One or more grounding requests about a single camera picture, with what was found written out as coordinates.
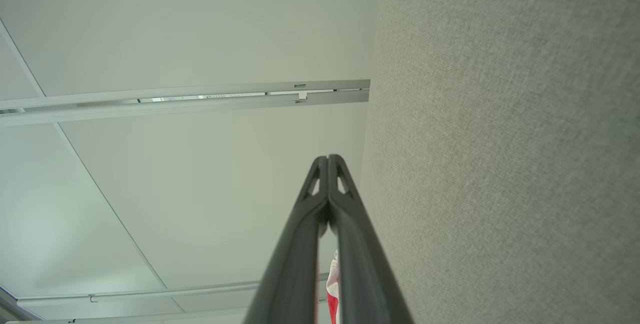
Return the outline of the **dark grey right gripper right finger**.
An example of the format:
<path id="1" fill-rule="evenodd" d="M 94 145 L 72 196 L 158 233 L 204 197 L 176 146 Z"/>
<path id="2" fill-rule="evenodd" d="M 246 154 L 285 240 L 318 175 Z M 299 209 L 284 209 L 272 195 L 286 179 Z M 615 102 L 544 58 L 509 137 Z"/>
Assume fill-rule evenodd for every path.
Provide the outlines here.
<path id="1" fill-rule="evenodd" d="M 414 324 L 345 160 L 337 154 L 328 158 L 342 324 Z"/>

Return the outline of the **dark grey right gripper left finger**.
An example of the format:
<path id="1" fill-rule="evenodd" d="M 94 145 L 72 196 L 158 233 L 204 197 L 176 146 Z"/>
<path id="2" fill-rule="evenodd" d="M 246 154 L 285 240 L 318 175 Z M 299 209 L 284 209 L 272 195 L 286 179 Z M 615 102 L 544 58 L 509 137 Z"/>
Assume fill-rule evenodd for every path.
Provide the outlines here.
<path id="1" fill-rule="evenodd" d="M 328 161 L 318 157 L 311 164 L 243 324 L 316 324 Z"/>

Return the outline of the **red and white jersey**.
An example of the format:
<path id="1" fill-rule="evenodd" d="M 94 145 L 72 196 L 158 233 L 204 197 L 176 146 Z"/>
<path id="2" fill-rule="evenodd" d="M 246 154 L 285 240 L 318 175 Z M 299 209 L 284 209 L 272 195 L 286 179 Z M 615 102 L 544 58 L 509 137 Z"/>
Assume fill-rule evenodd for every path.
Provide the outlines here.
<path id="1" fill-rule="evenodd" d="M 334 259 L 331 261 L 329 274 L 326 281 L 326 301 L 332 324 L 341 324 L 341 310 L 339 306 L 339 252 L 336 249 Z"/>

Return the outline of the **white ceiling track rail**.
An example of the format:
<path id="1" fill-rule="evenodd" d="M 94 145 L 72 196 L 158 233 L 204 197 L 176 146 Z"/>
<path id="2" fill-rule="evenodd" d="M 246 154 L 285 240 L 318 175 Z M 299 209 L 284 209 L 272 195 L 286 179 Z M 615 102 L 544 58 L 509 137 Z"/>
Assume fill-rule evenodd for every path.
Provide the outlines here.
<path id="1" fill-rule="evenodd" d="M 369 79 L 139 89 L 0 100 L 0 127 L 366 102 Z"/>

